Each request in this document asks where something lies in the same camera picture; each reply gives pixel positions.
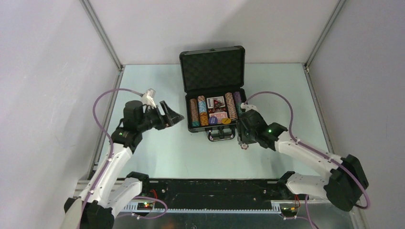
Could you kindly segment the yellow round button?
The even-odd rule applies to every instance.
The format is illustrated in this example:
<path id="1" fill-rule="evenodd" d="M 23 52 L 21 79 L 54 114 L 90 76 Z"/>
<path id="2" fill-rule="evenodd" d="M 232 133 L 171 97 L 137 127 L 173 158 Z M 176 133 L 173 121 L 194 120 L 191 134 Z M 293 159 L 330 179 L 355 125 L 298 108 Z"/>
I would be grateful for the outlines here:
<path id="1" fill-rule="evenodd" d="M 232 122 L 232 120 L 231 120 L 230 118 L 223 118 L 223 119 L 221 120 L 221 123 L 224 124 L 224 125 L 228 125 L 228 124 L 230 124 L 231 122 Z"/>

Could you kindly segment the red playing card deck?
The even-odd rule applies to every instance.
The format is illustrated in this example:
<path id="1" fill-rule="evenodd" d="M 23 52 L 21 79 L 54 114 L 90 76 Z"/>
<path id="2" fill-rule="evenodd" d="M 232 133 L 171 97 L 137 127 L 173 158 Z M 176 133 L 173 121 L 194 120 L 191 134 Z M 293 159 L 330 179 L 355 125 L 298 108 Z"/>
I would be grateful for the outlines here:
<path id="1" fill-rule="evenodd" d="M 216 113 L 211 113 L 209 114 L 210 116 L 216 116 L 218 118 L 218 124 L 221 124 L 221 120 L 223 118 L 228 118 L 227 112 L 216 112 Z"/>

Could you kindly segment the blue small blind button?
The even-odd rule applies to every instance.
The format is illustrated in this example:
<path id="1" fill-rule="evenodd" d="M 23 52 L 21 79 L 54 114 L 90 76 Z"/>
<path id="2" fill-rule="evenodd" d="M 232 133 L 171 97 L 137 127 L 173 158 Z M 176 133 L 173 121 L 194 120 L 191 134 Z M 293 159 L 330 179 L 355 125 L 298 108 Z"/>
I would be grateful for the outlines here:
<path id="1" fill-rule="evenodd" d="M 216 116 L 210 116 L 208 119 L 209 125 L 216 125 L 218 124 L 218 118 Z"/>

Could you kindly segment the black triangular all-in marker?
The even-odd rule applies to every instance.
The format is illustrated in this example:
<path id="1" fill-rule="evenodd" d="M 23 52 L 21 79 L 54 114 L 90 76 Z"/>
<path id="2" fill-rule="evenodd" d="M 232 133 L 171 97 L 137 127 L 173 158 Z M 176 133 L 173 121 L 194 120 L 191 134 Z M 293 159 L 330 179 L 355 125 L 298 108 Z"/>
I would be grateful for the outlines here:
<path id="1" fill-rule="evenodd" d="M 220 99 L 215 99 L 215 98 L 213 98 L 213 99 L 211 100 L 211 105 L 212 105 L 212 108 L 224 107 L 223 101 L 220 100 Z"/>

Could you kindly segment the blue playing card deck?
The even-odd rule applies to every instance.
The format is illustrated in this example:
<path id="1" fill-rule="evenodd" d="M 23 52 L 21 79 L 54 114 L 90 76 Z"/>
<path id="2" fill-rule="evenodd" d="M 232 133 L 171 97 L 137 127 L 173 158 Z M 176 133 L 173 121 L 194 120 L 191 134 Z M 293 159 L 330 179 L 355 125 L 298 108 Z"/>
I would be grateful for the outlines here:
<path id="1" fill-rule="evenodd" d="M 225 99 L 223 96 L 207 98 L 206 103 L 209 109 L 225 107 Z"/>

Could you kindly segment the black poker set case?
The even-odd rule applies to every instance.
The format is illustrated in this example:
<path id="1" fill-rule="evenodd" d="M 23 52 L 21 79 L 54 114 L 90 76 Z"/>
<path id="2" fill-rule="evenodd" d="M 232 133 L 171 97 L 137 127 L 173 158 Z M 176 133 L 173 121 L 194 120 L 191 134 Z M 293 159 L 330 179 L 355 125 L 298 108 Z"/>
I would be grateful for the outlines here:
<path id="1" fill-rule="evenodd" d="M 223 96 L 231 92 L 240 92 L 242 103 L 246 101 L 243 89 L 245 78 L 245 49 L 243 46 L 231 46 L 197 51 L 183 51 L 179 55 L 183 87 L 186 93 L 187 125 L 191 133 L 206 133 L 211 142 L 232 140 L 236 136 L 237 120 L 228 125 L 216 124 L 192 127 L 190 100 L 200 95 L 205 101 L 210 97 Z M 207 114 L 227 112 L 225 107 L 209 109 Z"/>

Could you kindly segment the poker chip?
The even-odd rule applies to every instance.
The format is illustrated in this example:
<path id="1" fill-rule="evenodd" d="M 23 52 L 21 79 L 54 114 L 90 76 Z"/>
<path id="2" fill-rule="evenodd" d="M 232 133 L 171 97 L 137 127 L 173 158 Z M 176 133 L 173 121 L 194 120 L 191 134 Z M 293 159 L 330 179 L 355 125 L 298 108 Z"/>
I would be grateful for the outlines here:
<path id="1" fill-rule="evenodd" d="M 243 150 L 247 150 L 247 149 L 249 148 L 249 145 L 247 145 L 247 144 L 241 144 L 240 147 L 241 147 Z"/>

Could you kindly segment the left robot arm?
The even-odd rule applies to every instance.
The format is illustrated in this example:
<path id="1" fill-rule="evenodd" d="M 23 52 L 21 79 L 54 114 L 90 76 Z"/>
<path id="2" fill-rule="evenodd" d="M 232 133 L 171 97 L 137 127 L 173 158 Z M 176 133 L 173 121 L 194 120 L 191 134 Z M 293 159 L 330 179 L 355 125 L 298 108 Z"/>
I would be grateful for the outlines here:
<path id="1" fill-rule="evenodd" d="M 173 111 L 165 101 L 152 106 L 141 101 L 129 101 L 123 118 L 110 137 L 110 151 L 98 166 L 86 188 L 76 199 L 66 203 L 63 229 L 111 229 L 119 212 L 142 193 L 143 181 L 127 177 L 112 190 L 120 171 L 133 156 L 144 132 L 163 130 L 182 121 L 184 116 Z"/>

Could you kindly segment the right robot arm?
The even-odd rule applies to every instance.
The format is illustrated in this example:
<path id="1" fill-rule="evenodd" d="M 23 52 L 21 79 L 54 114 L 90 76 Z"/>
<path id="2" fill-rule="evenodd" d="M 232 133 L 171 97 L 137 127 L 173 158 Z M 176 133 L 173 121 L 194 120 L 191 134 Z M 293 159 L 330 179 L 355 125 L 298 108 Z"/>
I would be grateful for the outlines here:
<path id="1" fill-rule="evenodd" d="M 323 153 L 293 136 L 286 127 L 278 123 L 268 125 L 256 110 L 241 114 L 237 130 L 242 148 L 258 143 L 263 148 L 301 161 L 317 173 L 309 176 L 294 171 L 286 172 L 278 180 L 283 194 L 308 194 L 325 198 L 338 209 L 349 212 L 369 186 L 357 157 Z"/>

